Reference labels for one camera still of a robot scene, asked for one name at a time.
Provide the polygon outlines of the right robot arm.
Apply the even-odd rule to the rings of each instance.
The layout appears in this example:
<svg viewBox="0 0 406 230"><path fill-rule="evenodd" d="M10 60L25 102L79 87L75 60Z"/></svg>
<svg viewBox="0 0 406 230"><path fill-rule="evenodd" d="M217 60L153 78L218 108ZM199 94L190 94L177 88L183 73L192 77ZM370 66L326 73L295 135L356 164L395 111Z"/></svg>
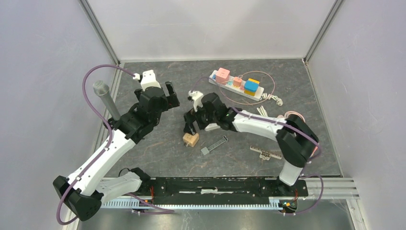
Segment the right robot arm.
<svg viewBox="0 0 406 230"><path fill-rule="evenodd" d="M223 130L251 133L277 142L284 158L277 191L288 196L296 189L295 183L302 170L319 148L318 137L299 116L272 118L227 107L214 92L190 91L188 100L193 102L193 108L184 114L185 133L194 135L197 132L194 123L200 130L217 124Z"/></svg>

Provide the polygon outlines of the beige dragon plug adapter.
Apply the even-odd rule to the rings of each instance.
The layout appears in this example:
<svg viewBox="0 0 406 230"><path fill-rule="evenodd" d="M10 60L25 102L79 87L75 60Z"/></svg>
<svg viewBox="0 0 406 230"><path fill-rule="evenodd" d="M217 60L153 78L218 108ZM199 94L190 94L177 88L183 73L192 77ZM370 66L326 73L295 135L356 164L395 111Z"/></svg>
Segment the beige dragon plug adapter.
<svg viewBox="0 0 406 230"><path fill-rule="evenodd" d="M182 137L183 142L185 143L186 147L192 147L192 148L197 144L197 142L199 141L199 138L200 138L200 136L198 133L196 133L194 135L185 133Z"/></svg>

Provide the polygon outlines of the blue plug adapter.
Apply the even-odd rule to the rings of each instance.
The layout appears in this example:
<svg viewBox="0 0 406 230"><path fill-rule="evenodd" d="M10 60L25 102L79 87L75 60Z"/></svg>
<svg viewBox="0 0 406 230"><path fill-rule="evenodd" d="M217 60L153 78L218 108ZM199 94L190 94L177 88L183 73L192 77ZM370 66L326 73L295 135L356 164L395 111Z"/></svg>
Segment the blue plug adapter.
<svg viewBox="0 0 406 230"><path fill-rule="evenodd" d="M259 82L248 80L244 84L244 90L248 92L255 93L258 90Z"/></svg>

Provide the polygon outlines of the long white power strip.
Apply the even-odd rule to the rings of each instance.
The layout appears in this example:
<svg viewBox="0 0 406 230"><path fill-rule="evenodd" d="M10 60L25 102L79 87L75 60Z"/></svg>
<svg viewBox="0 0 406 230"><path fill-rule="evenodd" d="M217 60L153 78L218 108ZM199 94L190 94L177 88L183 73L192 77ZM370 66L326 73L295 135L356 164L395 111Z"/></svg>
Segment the long white power strip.
<svg viewBox="0 0 406 230"><path fill-rule="evenodd" d="M233 77L230 75L230 71L224 68L214 70L209 76L209 82L254 101L260 101L264 93L264 88L259 85L259 81L254 79L243 80L240 77Z"/></svg>

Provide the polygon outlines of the small white power strip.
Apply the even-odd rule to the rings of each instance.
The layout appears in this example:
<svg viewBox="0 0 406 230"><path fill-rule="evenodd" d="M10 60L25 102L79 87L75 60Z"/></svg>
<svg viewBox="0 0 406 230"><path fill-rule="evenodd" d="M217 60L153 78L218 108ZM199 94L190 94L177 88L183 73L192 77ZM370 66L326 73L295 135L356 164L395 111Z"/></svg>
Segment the small white power strip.
<svg viewBox="0 0 406 230"><path fill-rule="evenodd" d="M211 123L204 130L205 131L212 131L212 130L216 130L216 129L219 129L219 128L220 128L220 126L218 124Z"/></svg>

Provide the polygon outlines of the yellow cube plug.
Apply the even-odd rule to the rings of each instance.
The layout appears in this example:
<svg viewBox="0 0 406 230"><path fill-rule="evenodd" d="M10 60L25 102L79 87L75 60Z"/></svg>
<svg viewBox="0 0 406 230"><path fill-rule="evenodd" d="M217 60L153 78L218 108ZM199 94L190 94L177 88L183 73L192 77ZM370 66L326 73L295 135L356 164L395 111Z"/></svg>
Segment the yellow cube plug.
<svg viewBox="0 0 406 230"><path fill-rule="evenodd" d="M250 96L254 96L259 88L259 81L254 79L248 79L244 84L244 93Z"/></svg>

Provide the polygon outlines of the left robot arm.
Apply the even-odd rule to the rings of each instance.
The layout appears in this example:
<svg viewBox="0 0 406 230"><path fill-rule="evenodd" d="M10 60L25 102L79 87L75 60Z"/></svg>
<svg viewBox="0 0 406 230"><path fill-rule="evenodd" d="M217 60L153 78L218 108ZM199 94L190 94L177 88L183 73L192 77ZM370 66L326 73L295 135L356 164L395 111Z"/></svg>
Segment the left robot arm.
<svg viewBox="0 0 406 230"><path fill-rule="evenodd" d="M145 195L150 190L146 175L138 175L138 169L103 183L104 175L136 144L153 131L163 112L178 107L180 102L170 81L165 83L169 94L162 88L148 86L135 90L138 102L119 120L110 119L107 128L112 132L96 152L69 176L58 176L53 187L60 198L81 221L93 217L102 204L127 193Z"/></svg>

